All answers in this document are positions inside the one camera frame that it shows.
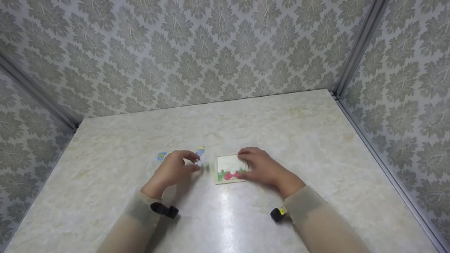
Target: marble table surface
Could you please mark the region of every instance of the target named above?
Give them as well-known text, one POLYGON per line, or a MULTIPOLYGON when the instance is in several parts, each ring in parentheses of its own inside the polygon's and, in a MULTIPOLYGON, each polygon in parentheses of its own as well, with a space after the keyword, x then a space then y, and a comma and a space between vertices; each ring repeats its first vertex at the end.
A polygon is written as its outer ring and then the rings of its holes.
MULTIPOLYGON (((341 213, 372 252, 435 252, 403 200, 326 90, 194 105, 83 121, 6 253, 94 252, 157 153, 206 147, 211 160, 266 150, 341 213)), ((149 252, 308 252, 271 189, 215 185, 207 171, 168 189, 179 210, 149 252)))

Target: right hand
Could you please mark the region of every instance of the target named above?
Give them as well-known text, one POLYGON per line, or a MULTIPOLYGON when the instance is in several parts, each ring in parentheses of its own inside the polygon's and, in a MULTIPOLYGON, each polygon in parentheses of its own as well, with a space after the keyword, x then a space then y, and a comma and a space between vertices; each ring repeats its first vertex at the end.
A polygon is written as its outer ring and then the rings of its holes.
POLYGON ((241 173, 239 179, 274 186, 280 191, 283 199, 306 186, 297 175, 281 166, 260 148, 243 148, 238 152, 238 158, 247 161, 252 167, 252 170, 241 173))

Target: puzzle piece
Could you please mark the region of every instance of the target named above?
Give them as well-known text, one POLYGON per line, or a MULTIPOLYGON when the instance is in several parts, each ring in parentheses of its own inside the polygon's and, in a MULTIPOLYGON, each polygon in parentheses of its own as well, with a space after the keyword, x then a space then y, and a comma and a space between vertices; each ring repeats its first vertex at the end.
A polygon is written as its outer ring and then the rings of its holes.
POLYGON ((158 161, 164 161, 164 158, 166 158, 167 152, 159 152, 157 156, 158 161))

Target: damask wallpaper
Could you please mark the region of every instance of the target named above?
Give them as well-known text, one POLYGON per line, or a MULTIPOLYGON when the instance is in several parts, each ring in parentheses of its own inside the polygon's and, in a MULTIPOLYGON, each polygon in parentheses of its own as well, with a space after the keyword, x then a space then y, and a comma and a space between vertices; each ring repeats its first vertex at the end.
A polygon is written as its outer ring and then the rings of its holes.
POLYGON ((1 0, 0 49, 74 115, 332 89, 370 0, 1 0))
POLYGON ((72 133, 0 72, 0 252, 72 133))
POLYGON ((391 0, 344 102, 450 242, 450 3, 391 0))

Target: beige sleeve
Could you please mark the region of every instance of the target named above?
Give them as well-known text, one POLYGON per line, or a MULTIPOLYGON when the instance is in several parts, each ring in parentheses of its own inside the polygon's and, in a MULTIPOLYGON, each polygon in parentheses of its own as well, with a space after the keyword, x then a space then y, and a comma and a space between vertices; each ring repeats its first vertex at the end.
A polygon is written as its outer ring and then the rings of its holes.
POLYGON ((306 186, 284 201, 311 253, 369 253, 355 230, 318 193, 306 186))
POLYGON ((161 200, 151 199, 137 190, 97 253, 143 253, 161 216, 150 208, 154 202, 161 200))

